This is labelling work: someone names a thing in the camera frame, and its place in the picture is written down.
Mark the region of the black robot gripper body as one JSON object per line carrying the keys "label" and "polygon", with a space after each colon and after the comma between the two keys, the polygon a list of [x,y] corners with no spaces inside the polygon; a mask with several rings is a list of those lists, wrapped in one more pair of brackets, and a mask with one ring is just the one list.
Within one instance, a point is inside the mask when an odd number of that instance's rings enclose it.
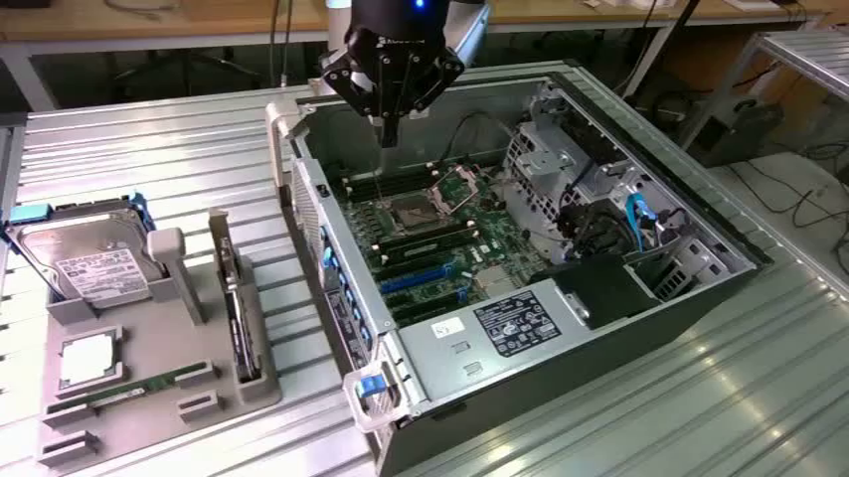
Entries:
{"label": "black robot gripper body", "polygon": [[395,50],[401,58],[431,63],[446,49],[448,6],[448,1],[352,1],[347,52],[359,63],[377,62],[380,53]]}

